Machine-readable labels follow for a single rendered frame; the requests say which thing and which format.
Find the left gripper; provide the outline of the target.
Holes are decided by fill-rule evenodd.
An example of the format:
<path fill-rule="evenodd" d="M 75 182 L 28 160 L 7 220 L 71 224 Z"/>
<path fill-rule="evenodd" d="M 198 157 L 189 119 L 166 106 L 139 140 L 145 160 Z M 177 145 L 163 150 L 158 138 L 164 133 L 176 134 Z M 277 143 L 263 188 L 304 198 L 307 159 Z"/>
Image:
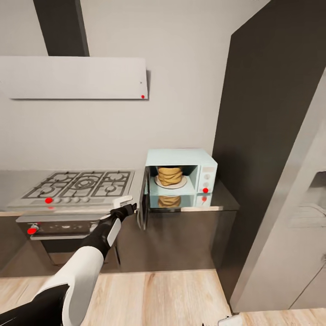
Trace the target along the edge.
<path fill-rule="evenodd" d="M 117 208 L 117 209 L 112 209 L 110 211 L 110 213 L 115 212 L 115 211 L 119 211 L 123 214 L 123 220 L 125 219 L 125 217 L 133 215 L 134 211 L 137 209 L 137 203 L 135 204 L 125 204 L 123 205 L 123 207 Z"/>

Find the microwave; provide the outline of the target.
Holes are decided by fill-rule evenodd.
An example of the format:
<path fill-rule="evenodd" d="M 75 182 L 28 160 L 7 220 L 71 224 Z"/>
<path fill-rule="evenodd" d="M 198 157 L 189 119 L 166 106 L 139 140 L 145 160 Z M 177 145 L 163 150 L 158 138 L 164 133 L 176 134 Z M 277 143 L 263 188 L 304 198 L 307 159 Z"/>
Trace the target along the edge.
<path fill-rule="evenodd" d="M 158 179 L 158 165 L 183 165 L 181 181 L 162 185 Z M 217 166 L 204 149 L 149 149 L 137 214 L 142 236 L 147 234 L 150 194 L 211 193 Z"/>

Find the popcorn bag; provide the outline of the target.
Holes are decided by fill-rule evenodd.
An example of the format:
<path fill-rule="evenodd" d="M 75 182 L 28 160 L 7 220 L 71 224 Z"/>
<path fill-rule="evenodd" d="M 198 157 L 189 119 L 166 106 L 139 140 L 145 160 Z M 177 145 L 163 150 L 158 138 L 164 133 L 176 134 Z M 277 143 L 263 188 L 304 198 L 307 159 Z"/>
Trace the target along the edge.
<path fill-rule="evenodd" d="M 171 185 L 181 181 L 183 165 L 158 165 L 158 179 L 162 185 Z"/>

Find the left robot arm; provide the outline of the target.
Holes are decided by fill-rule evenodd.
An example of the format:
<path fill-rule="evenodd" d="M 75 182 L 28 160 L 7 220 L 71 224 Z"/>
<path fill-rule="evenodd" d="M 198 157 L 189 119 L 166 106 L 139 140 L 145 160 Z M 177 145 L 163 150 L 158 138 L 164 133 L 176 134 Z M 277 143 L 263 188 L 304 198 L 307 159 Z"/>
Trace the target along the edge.
<path fill-rule="evenodd" d="M 131 195 L 115 199 L 115 208 L 99 220 L 81 247 L 34 299 L 0 314 L 0 326 L 80 326 L 121 222 L 137 209 L 137 203 L 125 204 L 132 199 Z"/>

